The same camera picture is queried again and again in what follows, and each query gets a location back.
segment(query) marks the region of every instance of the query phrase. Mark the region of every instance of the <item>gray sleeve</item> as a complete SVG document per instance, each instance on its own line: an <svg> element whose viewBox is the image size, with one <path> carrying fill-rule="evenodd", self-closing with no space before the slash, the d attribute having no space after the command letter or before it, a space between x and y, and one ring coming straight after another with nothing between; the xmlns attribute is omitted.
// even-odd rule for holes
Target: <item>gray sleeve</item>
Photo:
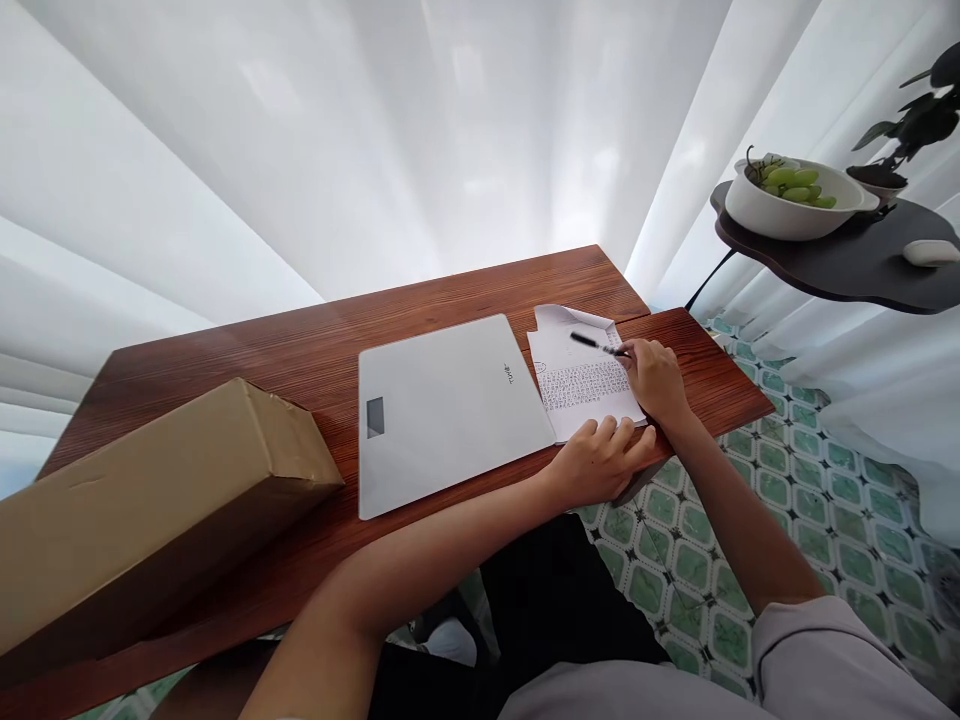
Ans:
<svg viewBox="0 0 960 720"><path fill-rule="evenodd" d="M758 695L781 720L956 717L839 598L772 603L752 645Z"/></svg>

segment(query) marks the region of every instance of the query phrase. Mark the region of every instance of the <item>black pants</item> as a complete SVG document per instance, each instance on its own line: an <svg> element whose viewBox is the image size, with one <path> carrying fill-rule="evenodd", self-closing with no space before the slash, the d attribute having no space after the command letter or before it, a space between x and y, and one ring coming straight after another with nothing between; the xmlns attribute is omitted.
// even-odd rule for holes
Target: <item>black pants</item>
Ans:
<svg viewBox="0 0 960 720"><path fill-rule="evenodd" d="M669 662L646 617L613 585L576 515L531 530L480 566L500 662L483 672L385 645L370 718L496 717L558 662Z"/></svg>

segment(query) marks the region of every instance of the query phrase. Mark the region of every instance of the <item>person's left hand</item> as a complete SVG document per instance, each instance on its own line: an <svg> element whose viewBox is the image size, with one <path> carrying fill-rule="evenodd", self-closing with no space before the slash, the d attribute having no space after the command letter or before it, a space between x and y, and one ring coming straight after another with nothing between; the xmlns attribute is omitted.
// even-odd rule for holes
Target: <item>person's left hand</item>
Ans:
<svg viewBox="0 0 960 720"><path fill-rule="evenodd" d="M615 499L633 474L648 464L645 460L657 431L648 426L637 444L627 450L633 429L630 418L623 418L618 428L616 419L608 415L599 425L587 420L573 434L543 471L553 499L563 510Z"/></svg>

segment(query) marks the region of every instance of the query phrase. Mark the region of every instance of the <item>wooden table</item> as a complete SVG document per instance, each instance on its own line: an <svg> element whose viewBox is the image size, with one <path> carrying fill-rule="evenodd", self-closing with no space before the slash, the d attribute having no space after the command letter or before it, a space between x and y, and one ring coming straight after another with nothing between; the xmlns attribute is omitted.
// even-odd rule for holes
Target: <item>wooden table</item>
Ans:
<svg viewBox="0 0 960 720"><path fill-rule="evenodd" d="M826 300L870 302L912 315L935 315L960 305L960 263L920 268L901 255L914 240L946 240L960 248L953 226L933 210L897 198L896 207L879 222L855 216L825 237L789 242L751 232L730 217L724 209L730 185L720 183L710 195L717 212L714 229L730 252L687 302L688 310L737 252L797 290Z"/></svg>
<svg viewBox="0 0 960 720"><path fill-rule="evenodd" d="M534 305L543 303L612 318L624 338L656 338L675 348L690 404L715 436L773 411L686 311L650 315L596 246L118 350L42 474L241 376L313 413L346 487L168 618L151 638L0 692L0 718L71 717L263 634L291 620L326 573L363 545L546 465L556 448L373 520L357 517L358 353L502 312L530 365L526 333L535 329ZM661 434L650 463L672 454Z"/></svg>

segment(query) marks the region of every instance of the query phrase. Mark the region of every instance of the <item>shirt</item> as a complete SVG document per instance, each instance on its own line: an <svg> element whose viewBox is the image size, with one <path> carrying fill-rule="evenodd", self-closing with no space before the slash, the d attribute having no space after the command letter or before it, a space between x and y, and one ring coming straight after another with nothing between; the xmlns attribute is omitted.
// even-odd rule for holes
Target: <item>shirt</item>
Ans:
<svg viewBox="0 0 960 720"><path fill-rule="evenodd" d="M611 660L554 665L513 693L500 718L956 717L839 598L771 603L757 619L751 645L760 706L673 667Z"/></svg>

